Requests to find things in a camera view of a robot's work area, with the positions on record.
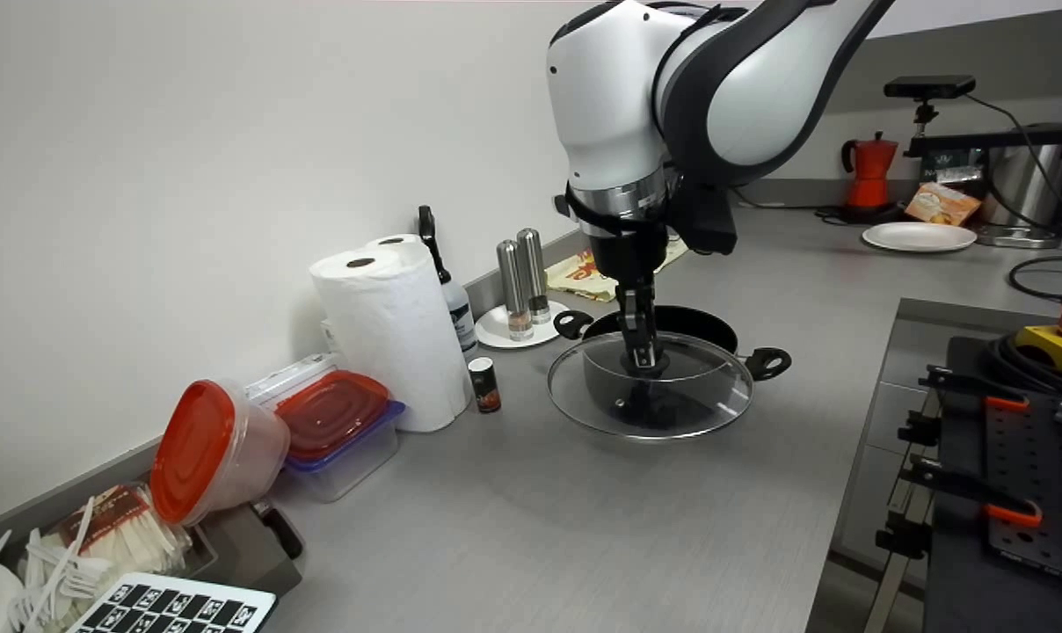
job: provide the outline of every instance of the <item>glass lid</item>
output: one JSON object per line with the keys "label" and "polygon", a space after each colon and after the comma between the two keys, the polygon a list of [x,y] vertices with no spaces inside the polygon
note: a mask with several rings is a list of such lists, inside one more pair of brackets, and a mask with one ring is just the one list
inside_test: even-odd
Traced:
{"label": "glass lid", "polygon": [[553,361],[549,389],[578,424],[630,438],[689,438],[730,424],[753,395],[746,367],[692,335],[659,335],[659,376],[625,370],[620,335],[590,336]]}

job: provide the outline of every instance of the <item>plastic container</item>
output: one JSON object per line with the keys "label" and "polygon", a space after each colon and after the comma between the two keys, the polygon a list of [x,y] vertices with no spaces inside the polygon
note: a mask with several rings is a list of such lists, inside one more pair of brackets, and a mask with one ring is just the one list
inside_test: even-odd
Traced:
{"label": "plastic container", "polygon": [[284,476],[300,481],[310,498],[341,498],[347,489],[357,489],[371,470],[378,470],[391,454],[396,451],[396,417],[403,416],[403,404],[391,400],[382,416],[367,424],[351,444],[337,448],[333,454],[321,459],[284,459]]}
{"label": "plastic container", "polygon": [[272,493],[290,424],[238,389],[198,381],[183,389],[153,464],[153,507],[165,523],[198,523]]}
{"label": "plastic container", "polygon": [[291,361],[258,381],[251,396],[290,424],[290,459],[337,454],[337,448],[361,436],[391,404],[391,389],[380,381],[333,370],[326,356]]}

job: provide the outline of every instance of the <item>plate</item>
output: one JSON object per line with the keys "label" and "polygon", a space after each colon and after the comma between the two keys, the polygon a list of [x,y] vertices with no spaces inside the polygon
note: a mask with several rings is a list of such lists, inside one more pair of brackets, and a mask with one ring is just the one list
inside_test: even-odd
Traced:
{"label": "plate", "polygon": [[895,254],[957,254],[978,244],[964,225],[886,220],[859,234],[864,246]]}
{"label": "plate", "polygon": [[563,303],[549,303],[549,321],[535,321],[531,323],[531,335],[515,341],[505,335],[505,309],[497,305],[490,309],[477,323],[475,323],[475,341],[485,345],[485,348],[538,348],[538,345],[549,345],[558,336],[557,329],[557,318],[563,314],[566,305]]}

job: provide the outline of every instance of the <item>gray countertop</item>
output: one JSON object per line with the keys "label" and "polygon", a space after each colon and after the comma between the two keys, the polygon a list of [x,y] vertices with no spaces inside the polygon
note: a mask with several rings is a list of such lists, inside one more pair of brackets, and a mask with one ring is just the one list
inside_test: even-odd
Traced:
{"label": "gray countertop", "polygon": [[661,303],[723,318],[793,371],[706,438],[634,448],[569,424],[544,371],[566,341],[493,353],[502,410],[466,410],[337,503],[283,493],[305,537],[284,633],[805,631],[905,298],[1005,314],[1033,254],[898,257],[811,213],[740,211],[730,257],[684,257]]}

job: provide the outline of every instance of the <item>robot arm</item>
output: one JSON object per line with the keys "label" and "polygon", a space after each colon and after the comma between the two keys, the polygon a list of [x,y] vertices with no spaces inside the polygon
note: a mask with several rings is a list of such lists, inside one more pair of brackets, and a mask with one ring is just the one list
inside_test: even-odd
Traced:
{"label": "robot arm", "polygon": [[566,206],[620,281],[630,370],[659,371],[654,268],[668,227],[729,254],[729,190],[788,162],[895,0],[764,0],[757,9],[610,0],[549,46]]}

